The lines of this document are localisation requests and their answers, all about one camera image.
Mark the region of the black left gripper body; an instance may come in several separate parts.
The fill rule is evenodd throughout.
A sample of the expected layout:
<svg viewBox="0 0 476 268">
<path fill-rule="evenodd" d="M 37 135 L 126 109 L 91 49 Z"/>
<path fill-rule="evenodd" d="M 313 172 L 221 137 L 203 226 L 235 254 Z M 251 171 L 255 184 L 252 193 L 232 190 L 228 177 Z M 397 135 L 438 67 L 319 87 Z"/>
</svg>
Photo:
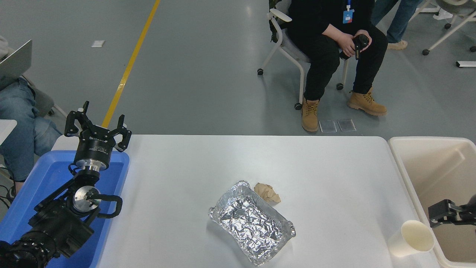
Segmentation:
<svg viewBox="0 0 476 268">
<path fill-rule="evenodd" d="M 116 141 L 108 129 L 93 125 L 81 131 L 73 163 L 82 166 L 88 160 L 109 166 Z"/>
</svg>

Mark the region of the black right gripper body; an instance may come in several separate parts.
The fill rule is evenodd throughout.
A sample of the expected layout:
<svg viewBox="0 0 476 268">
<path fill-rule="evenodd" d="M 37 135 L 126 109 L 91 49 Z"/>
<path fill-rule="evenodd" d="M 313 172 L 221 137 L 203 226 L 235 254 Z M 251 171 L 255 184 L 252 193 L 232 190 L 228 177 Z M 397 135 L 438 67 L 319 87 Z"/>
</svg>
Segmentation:
<svg viewBox="0 0 476 268">
<path fill-rule="evenodd" d="M 474 194 L 464 208 L 464 220 L 476 225 L 476 195 Z"/>
</svg>

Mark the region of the person's right hand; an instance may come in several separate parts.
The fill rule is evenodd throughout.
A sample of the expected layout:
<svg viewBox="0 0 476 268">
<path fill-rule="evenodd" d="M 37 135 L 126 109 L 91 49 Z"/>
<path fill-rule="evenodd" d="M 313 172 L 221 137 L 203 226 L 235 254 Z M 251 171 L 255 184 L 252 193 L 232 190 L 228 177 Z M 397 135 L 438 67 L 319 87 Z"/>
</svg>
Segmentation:
<svg viewBox="0 0 476 268">
<path fill-rule="evenodd" d="M 346 33 L 341 33 L 337 38 L 337 43 L 342 49 L 342 52 L 348 56 L 352 57 L 355 53 L 355 44 L 353 43 L 353 36 Z"/>
</svg>

